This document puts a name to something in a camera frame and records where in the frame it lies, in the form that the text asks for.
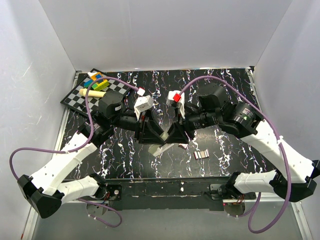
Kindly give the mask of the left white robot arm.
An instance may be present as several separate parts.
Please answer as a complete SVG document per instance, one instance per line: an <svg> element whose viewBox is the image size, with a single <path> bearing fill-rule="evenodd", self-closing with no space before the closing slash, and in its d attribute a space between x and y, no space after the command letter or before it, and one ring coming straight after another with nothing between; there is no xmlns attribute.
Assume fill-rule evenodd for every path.
<svg viewBox="0 0 320 240"><path fill-rule="evenodd" d="M134 132L140 144L149 145L153 156L166 150L168 137L153 120L150 95L137 98L133 109L124 108L123 95L109 91L98 106L90 111L88 121L81 125L68 144L51 160L32 175L22 175L17 179L24 198L41 218L52 216L64 203L90 196L95 200L107 194L107 182L97 173L80 180L65 182L66 176L82 161L96 151L113 134L114 128Z"/></svg>

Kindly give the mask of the white stapler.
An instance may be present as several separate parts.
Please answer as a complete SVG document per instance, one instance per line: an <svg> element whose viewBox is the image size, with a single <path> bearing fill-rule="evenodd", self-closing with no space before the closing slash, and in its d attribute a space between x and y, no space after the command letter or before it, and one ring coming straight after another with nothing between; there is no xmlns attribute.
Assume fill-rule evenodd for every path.
<svg viewBox="0 0 320 240"><path fill-rule="evenodd" d="M154 153L152 154L154 157L157 157L159 156L161 153L167 151L169 148L173 147L174 146L174 143L167 143L163 146L159 146L155 151Z"/></svg>

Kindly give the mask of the grey beige stapler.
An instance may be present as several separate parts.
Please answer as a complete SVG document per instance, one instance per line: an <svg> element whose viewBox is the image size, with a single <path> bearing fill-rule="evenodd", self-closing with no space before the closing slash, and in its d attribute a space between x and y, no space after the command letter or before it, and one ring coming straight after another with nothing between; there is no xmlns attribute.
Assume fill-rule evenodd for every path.
<svg viewBox="0 0 320 240"><path fill-rule="evenodd" d="M155 152L155 150L158 148L158 147L161 147L163 145L166 144L166 139L168 138L168 133L167 132L163 132L161 135L160 135L160 139L162 140L160 143L153 143L151 144L149 147L148 147L148 152L153 155L153 153Z"/></svg>

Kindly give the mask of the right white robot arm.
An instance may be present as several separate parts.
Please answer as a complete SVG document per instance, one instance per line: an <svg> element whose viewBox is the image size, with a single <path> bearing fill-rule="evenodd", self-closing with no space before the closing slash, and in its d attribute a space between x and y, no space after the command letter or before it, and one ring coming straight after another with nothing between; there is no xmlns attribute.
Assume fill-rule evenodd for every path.
<svg viewBox="0 0 320 240"><path fill-rule="evenodd" d="M315 192L315 178L320 175L320 162L303 157L284 140L277 139L266 119L251 105L233 104L224 87L209 83L198 92L200 106L185 104L184 94L170 91L167 105L176 108L176 120L170 126L166 143L187 144L195 131L217 125L222 131L250 145L269 160L275 170L264 173L234 172L227 183L214 190L222 198L262 192L286 198L291 179L290 202L299 202ZM285 162L288 162L290 177Z"/></svg>

